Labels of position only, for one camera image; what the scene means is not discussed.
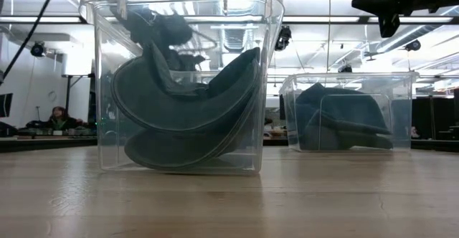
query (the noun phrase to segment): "dark hair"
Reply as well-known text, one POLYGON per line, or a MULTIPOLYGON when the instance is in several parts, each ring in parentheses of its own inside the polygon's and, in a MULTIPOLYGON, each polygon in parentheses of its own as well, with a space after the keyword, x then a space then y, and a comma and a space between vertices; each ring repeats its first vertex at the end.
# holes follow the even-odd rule
POLYGON ((273 123, 273 120, 265 118, 265 125, 273 123))
POLYGON ((65 108, 63 108, 62 106, 56 106, 51 111, 51 116, 49 117, 50 120, 55 119, 55 110, 59 110, 62 112, 62 119, 67 120, 69 118, 69 114, 67 113, 67 110, 65 110, 65 108))

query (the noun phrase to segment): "camera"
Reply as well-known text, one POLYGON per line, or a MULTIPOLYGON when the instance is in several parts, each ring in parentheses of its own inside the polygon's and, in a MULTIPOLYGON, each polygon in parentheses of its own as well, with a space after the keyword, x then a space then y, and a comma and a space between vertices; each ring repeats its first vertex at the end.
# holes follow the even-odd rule
POLYGON ((419 42, 418 40, 410 42, 409 44, 405 45, 404 49, 407 50, 408 52, 417 51, 421 49, 421 42, 419 42))
POLYGON ((44 48, 44 43, 36 42, 34 46, 30 49, 30 54, 33 57, 43 58, 46 56, 47 50, 44 48))
POLYGON ((345 72, 352 73, 352 66, 351 65, 343 65, 340 68, 338 68, 338 73, 345 73, 345 72))
POLYGON ((282 26, 280 30, 278 41, 275 43, 274 50, 279 52, 285 50, 288 44, 290 44, 290 39, 292 38, 292 31, 289 26, 282 26))

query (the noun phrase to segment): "desk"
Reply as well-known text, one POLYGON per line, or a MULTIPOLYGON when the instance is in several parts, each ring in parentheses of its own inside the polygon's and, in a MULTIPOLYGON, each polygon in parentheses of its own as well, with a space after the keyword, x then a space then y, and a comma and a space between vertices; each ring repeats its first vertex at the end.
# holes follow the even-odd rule
POLYGON ((96 148, 0 154, 4 237, 457 237, 453 153, 265 148, 259 176, 102 172, 96 148))
POLYGON ((74 138, 69 136, 17 136, 16 140, 0 139, 0 153, 16 151, 32 151, 53 148, 73 148, 96 146, 95 137, 74 138))

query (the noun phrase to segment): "ceiling light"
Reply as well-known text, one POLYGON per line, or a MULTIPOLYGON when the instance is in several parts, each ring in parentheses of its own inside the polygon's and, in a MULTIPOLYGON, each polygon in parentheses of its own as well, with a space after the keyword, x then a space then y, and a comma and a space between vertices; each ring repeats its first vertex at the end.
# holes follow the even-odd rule
POLYGON ((353 23, 359 20, 358 16, 284 16, 284 22, 292 23, 353 23))
POLYGON ((258 29, 258 26, 254 26, 253 24, 247 26, 240 26, 240 25, 219 25, 219 26, 210 26, 210 29, 258 29))
MULTIPOLYGON (((453 18, 451 16, 402 16, 400 17, 400 23, 448 23, 453 18)), ((373 16, 369 18, 369 23, 377 23, 378 18, 373 16)))
MULTIPOLYGON (((33 24, 37 20, 36 16, 0 16, 0 24, 33 24)), ((40 23, 82 23, 78 16, 43 16, 40 23)))
MULTIPOLYGON (((263 20, 263 16, 184 16, 185 20, 190 24, 198 23, 215 23, 215 24, 249 24, 249 23, 260 23, 263 20)), ((117 22, 118 20, 114 16, 106 16, 110 22, 117 22)))

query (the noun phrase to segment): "transparent storage container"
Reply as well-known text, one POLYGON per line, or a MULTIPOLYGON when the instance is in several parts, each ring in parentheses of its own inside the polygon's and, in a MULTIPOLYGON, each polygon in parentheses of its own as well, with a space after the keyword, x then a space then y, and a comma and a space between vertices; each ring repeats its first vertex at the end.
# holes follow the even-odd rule
POLYGON ((410 148, 417 73, 299 74, 280 89, 297 151, 410 148))
POLYGON ((251 174, 282 0, 82 0, 105 170, 251 174))

